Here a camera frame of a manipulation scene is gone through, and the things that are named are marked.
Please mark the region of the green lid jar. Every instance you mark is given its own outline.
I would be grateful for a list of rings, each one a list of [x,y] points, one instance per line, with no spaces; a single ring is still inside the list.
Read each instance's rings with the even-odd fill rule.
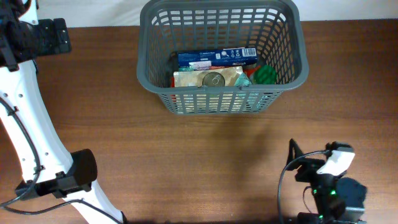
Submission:
[[[273,85],[277,80],[277,72],[270,65],[259,67],[251,76],[253,84]]]

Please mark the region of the mint green wipes packet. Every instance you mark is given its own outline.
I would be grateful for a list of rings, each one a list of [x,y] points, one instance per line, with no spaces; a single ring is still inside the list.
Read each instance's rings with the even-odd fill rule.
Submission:
[[[250,93],[242,91],[242,87],[248,87],[250,85],[252,85],[251,79],[245,73],[241,73],[234,84],[234,86],[238,88],[238,91],[233,93],[233,111],[237,111],[242,105],[245,106],[246,111],[249,109],[258,111],[263,109],[264,106],[262,105],[262,101],[268,99],[268,96],[261,96],[258,91]]]

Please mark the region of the orange spaghetti packet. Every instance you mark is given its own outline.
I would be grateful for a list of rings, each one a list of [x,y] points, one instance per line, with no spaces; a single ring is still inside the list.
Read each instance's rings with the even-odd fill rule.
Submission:
[[[174,75],[170,81],[171,86],[174,87]],[[234,96],[232,92],[211,94],[210,96],[206,94],[173,95],[172,102],[175,104],[178,113],[182,113],[183,110],[187,113],[226,113],[233,111]]]

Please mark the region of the metal tin can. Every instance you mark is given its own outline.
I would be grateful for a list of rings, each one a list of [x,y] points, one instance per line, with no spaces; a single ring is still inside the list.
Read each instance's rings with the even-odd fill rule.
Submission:
[[[225,79],[222,74],[218,72],[210,72],[207,73],[202,80],[202,85],[203,86],[215,86],[215,87],[221,87],[225,86]]]

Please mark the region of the grey plastic laundry basket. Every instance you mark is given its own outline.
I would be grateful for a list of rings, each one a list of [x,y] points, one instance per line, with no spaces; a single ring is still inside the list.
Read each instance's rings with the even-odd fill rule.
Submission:
[[[247,47],[277,74],[271,85],[174,87],[177,54]],[[140,14],[137,79],[174,114],[266,110],[309,73],[299,10],[291,0],[149,1]]]

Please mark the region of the beige grain bag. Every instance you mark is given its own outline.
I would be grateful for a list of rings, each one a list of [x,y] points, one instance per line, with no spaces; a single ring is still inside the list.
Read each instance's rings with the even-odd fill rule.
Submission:
[[[224,76],[225,86],[234,86],[235,81],[239,75],[243,72],[241,66],[238,67],[227,67],[219,68],[214,70],[202,70],[202,71],[189,71],[189,72],[174,72],[174,87],[188,87],[197,86],[201,87],[203,77],[210,72],[218,72]]]

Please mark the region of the blue tissue box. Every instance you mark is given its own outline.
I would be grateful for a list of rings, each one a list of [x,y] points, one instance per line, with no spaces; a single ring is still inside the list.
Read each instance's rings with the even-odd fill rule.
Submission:
[[[255,48],[230,48],[218,50],[195,50],[177,54],[181,70],[210,70],[213,67],[246,66],[257,63]]]

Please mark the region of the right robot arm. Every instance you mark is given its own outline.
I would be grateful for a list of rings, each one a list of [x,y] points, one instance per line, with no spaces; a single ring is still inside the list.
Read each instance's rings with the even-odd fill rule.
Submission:
[[[367,187],[345,177],[354,157],[354,148],[341,142],[328,143],[318,151],[325,159],[313,159],[316,152],[304,153],[294,139],[289,141],[289,155],[282,172],[296,170],[295,180],[307,183],[317,208],[300,212],[291,223],[364,223]]]

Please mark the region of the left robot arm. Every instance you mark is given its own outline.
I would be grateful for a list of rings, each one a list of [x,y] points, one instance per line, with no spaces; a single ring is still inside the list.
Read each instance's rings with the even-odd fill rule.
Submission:
[[[126,223],[98,183],[92,151],[68,151],[44,105],[36,59],[72,46],[65,20],[39,19],[38,8],[36,1],[1,1],[1,122],[22,170],[15,201],[51,194],[88,223]]]

